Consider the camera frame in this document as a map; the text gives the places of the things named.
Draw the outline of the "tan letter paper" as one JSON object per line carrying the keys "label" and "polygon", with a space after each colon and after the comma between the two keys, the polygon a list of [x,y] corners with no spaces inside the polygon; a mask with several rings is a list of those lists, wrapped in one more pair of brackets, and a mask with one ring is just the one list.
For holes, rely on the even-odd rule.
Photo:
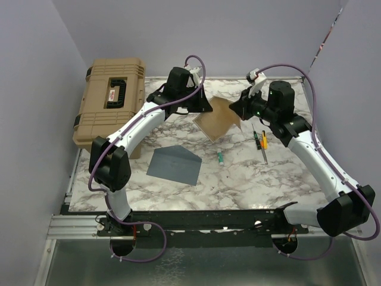
{"label": "tan letter paper", "polygon": [[193,120],[194,124],[211,142],[216,142],[225,136],[233,125],[240,130],[242,129],[241,118],[229,107],[232,103],[228,99],[213,96],[210,99],[213,111],[200,113]]}

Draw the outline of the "grey paper envelope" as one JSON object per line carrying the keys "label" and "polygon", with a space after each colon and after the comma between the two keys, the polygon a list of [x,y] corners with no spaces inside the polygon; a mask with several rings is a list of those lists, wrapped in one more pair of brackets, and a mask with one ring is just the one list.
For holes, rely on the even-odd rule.
{"label": "grey paper envelope", "polygon": [[180,145],[154,150],[147,175],[195,186],[202,159]]}

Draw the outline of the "tan plastic tool case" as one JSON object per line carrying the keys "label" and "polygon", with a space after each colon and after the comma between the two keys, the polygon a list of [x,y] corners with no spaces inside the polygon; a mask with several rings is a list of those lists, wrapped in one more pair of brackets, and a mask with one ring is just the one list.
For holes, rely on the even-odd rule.
{"label": "tan plastic tool case", "polygon": [[92,141],[123,127],[145,102],[145,63],[140,58],[98,58],[86,72],[74,120],[73,141],[90,151]]}

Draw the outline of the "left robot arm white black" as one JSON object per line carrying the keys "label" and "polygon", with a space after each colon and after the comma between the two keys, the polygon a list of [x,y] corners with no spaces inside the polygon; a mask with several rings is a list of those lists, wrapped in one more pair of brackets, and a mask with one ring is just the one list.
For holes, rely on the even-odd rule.
{"label": "left robot arm white black", "polygon": [[204,67],[191,68],[188,64],[172,68],[166,83],[148,95],[131,120],[108,137],[93,140],[88,188],[95,192],[92,183],[99,184],[98,191],[105,197],[107,213],[112,217],[111,228],[116,234],[125,235],[132,226],[128,218],[132,210],[124,190],[132,175],[132,152],[179,108],[193,113],[212,111],[203,87],[205,74]]}

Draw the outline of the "orange handled metal tool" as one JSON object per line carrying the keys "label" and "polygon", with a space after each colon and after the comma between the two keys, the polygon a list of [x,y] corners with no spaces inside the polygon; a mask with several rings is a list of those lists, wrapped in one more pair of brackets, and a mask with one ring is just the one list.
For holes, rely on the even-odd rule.
{"label": "orange handled metal tool", "polygon": [[261,144],[261,152],[262,152],[262,155],[263,155],[264,163],[266,165],[268,165],[268,160],[267,160],[266,152],[265,152],[265,149],[264,149],[263,140],[260,140],[260,144]]}

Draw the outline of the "green white glue stick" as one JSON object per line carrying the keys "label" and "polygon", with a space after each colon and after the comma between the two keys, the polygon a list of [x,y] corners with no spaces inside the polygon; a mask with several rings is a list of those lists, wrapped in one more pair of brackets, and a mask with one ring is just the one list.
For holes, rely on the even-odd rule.
{"label": "green white glue stick", "polygon": [[223,166],[224,165],[224,158],[221,150],[217,150],[217,157],[218,157],[218,163],[219,165]]}

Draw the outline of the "green handled screwdriver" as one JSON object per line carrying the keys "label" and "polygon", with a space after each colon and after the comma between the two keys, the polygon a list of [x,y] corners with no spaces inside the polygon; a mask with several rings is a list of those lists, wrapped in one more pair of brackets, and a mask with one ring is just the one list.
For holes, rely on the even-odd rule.
{"label": "green handled screwdriver", "polygon": [[260,144],[260,140],[258,138],[258,135],[257,135],[257,133],[255,131],[254,125],[252,125],[252,128],[253,128],[253,135],[254,135],[254,139],[255,139],[256,148],[258,150],[260,150],[261,149],[261,144]]}

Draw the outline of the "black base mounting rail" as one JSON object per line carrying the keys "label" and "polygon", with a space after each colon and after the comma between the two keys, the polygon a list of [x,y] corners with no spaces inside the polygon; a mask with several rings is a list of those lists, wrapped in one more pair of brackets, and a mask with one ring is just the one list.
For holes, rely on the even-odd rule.
{"label": "black base mounting rail", "polygon": [[271,247],[280,241],[292,250],[297,235],[306,227],[287,223],[282,209],[133,211],[122,225],[103,212],[70,212],[62,206],[59,215],[95,215],[104,229],[97,238],[109,240],[122,254],[133,249]]}

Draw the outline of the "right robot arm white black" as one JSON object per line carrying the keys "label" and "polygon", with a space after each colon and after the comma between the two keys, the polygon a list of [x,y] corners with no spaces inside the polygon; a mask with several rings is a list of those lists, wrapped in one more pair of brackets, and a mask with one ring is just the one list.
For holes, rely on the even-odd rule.
{"label": "right robot arm white black", "polygon": [[291,84],[276,80],[269,86],[267,100],[260,90],[249,87],[229,107],[242,120],[257,116],[267,121],[273,135],[305,164],[325,194],[325,205],[285,206],[283,213],[274,217],[274,228],[287,233],[295,225],[314,226],[336,237],[368,221],[375,191],[344,173],[324,147],[313,141],[311,125],[294,112],[294,100]]}

